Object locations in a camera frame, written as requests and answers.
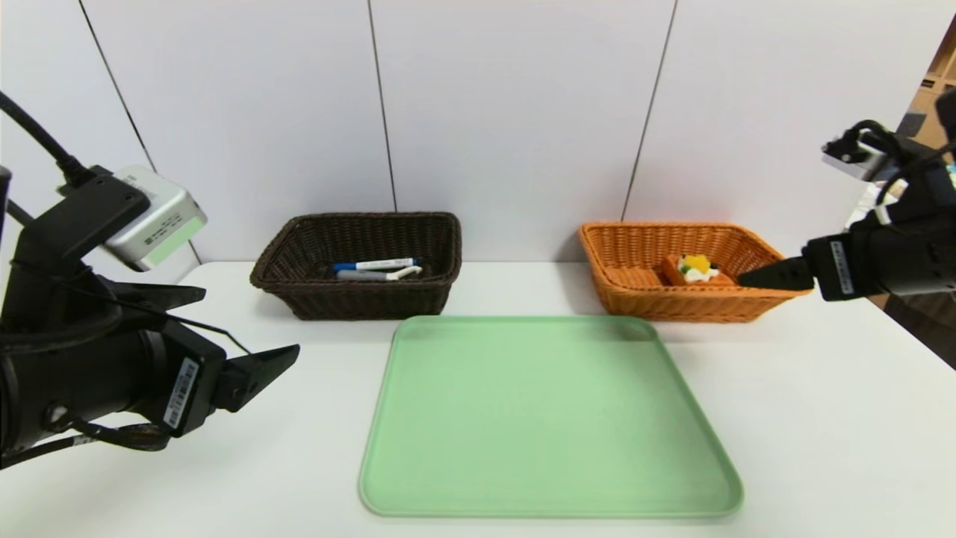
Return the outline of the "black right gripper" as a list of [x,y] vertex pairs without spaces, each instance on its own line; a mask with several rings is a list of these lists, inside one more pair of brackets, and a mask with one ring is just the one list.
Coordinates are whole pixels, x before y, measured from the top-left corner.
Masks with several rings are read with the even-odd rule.
[[812,291],[816,277],[827,302],[954,291],[952,221],[857,227],[813,239],[802,255],[741,273],[737,282],[748,288]]

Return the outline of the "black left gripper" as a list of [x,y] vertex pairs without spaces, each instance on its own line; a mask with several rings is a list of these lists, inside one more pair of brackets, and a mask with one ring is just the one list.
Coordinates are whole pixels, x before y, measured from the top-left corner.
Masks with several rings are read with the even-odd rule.
[[5,357],[5,451],[24,451],[51,436],[48,414],[55,406],[88,422],[133,412],[171,436],[183,436],[204,423],[211,396],[213,408],[239,412],[301,351],[293,344],[226,361],[219,345],[181,325],[201,323],[168,313],[204,300],[204,288],[113,280],[105,285],[122,310],[120,326],[164,327]]

